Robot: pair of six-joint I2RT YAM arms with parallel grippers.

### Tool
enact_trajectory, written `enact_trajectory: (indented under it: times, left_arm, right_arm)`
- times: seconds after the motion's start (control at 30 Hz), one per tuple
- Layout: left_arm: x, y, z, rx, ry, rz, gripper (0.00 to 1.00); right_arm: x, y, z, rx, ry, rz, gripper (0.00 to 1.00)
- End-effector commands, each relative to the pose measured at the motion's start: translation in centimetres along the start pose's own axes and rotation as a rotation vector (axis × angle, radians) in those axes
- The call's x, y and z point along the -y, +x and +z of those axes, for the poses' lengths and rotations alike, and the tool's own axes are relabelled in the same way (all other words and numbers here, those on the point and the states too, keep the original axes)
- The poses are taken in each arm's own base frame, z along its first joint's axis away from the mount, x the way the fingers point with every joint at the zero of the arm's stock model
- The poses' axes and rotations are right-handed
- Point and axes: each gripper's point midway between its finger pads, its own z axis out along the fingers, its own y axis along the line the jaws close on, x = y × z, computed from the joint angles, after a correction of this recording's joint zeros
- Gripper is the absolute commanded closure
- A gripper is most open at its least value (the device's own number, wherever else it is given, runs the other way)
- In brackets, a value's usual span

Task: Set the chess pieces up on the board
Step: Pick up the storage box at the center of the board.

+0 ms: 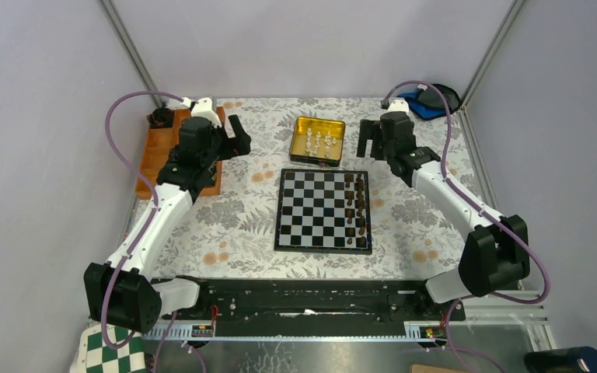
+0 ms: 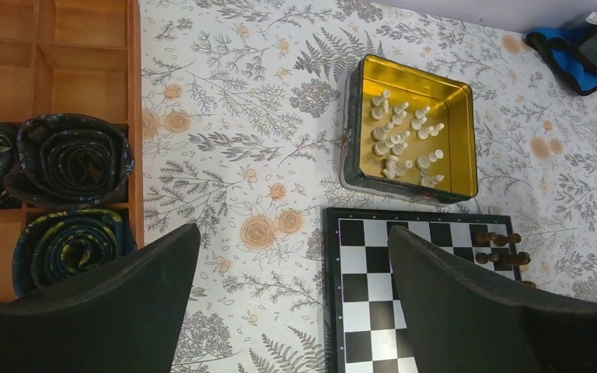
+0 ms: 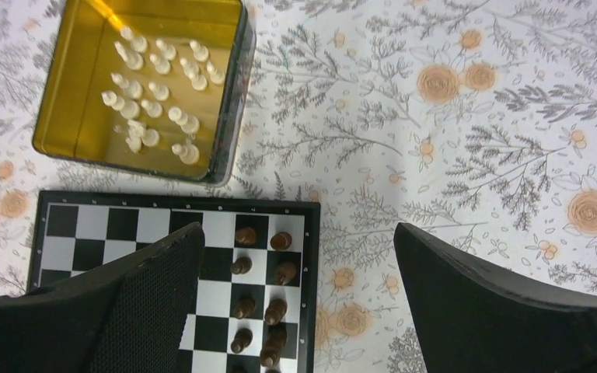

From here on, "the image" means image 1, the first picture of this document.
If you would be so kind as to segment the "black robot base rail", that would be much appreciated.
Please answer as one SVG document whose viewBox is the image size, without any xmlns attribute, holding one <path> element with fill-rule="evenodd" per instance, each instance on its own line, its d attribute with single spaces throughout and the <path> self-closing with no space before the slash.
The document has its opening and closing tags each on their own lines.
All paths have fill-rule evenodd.
<svg viewBox="0 0 597 373">
<path fill-rule="evenodd" d="M 200 279 L 179 321 L 205 321 L 217 337 L 396 337 L 405 322 L 465 320 L 461 306 L 428 299 L 423 281 Z"/>
</svg>

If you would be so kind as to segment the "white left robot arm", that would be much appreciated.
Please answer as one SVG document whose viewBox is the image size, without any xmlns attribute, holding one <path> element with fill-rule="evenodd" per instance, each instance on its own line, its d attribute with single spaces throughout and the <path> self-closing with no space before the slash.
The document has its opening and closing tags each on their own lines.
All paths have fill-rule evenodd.
<svg viewBox="0 0 597 373">
<path fill-rule="evenodd" d="M 147 333 L 157 319 L 182 310 L 201 319 L 210 308 L 199 282 L 187 275 L 153 284 L 152 271 L 162 247 L 201 191 L 214 185 L 220 161 L 248 155 L 251 137 L 239 117 L 228 117 L 234 135 L 205 117 L 185 119 L 179 142 L 160 169 L 145 213 L 120 248 L 103 263 L 91 263 L 84 273 L 90 316 L 103 326 Z"/>
</svg>

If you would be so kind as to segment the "gold metal tin box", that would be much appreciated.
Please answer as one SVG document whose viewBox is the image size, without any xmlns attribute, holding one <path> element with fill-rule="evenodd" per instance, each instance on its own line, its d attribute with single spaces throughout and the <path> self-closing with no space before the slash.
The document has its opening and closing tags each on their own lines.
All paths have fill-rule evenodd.
<svg viewBox="0 0 597 373">
<path fill-rule="evenodd" d="M 289 149 L 293 163 L 340 167 L 346 124 L 341 120 L 298 117 Z"/>
</svg>

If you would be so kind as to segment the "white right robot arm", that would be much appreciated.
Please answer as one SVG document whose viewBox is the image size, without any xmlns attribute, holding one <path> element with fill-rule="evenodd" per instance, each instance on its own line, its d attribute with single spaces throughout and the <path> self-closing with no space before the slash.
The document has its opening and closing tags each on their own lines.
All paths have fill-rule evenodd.
<svg viewBox="0 0 597 373">
<path fill-rule="evenodd" d="M 384 113 L 360 123 L 357 155 L 384 161 L 391 173 L 421 193 L 465 240 L 456 268 L 426 280 L 425 293 L 414 302 L 423 319 L 436 319 L 446 302 L 466 296 L 482 297 L 530 273 L 526 223 L 485 208 L 458 180 L 448 176 L 431 148 L 418 146 L 414 122 L 402 111 Z"/>
</svg>

